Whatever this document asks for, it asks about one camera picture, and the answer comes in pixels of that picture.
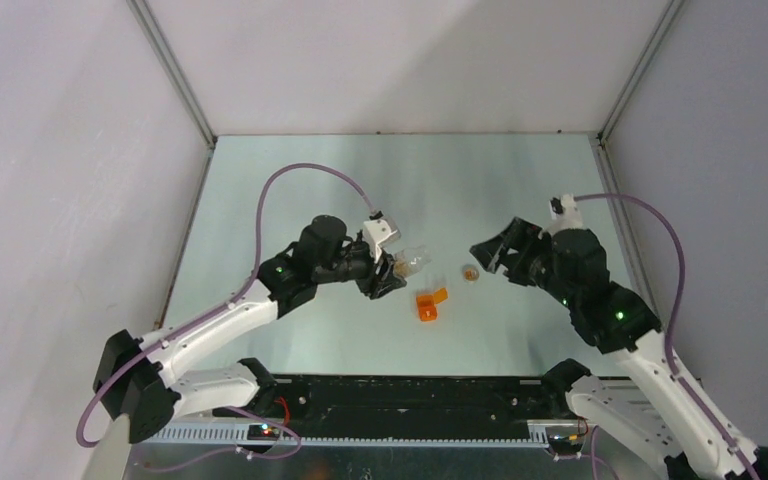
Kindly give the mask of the amber glass pill bottle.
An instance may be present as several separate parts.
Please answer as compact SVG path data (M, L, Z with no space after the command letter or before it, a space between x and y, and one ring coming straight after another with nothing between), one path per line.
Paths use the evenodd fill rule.
M408 247L394 255L393 271L401 278L408 278L419 273L431 262L431 256L425 245Z

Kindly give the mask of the orange pill organizer box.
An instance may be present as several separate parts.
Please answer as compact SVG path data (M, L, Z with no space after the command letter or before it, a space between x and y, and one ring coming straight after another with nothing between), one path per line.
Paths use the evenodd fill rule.
M416 310L421 322L432 322L438 319L438 305L448 299L448 291L441 287L433 292L421 292L415 296Z

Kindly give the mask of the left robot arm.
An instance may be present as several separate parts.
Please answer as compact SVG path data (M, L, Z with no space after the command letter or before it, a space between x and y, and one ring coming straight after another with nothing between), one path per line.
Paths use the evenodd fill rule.
M112 419L129 421L127 440L141 443L171 421L198 412L242 407L264 416L276 403L275 381L256 359L197 370L196 365L231 341L312 301L319 286L353 283L370 300L405 287L397 259L386 246L400 232L381 213L356 236L345 223L319 215L297 241L260 262L239 295L189 325L134 336L111 335L93 382L95 397Z

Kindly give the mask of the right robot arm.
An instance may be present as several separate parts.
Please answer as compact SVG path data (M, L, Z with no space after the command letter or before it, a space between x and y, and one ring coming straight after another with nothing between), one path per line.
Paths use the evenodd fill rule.
M537 287L561 303L576 333L620 367L651 406L644 411L610 393L567 359L543 377L548 414L594 422L662 479L768 479L768 446L744 436L677 355L666 352L660 319L637 293L611 280L591 230L549 233L514 218L470 253L486 272L502 268L509 282Z

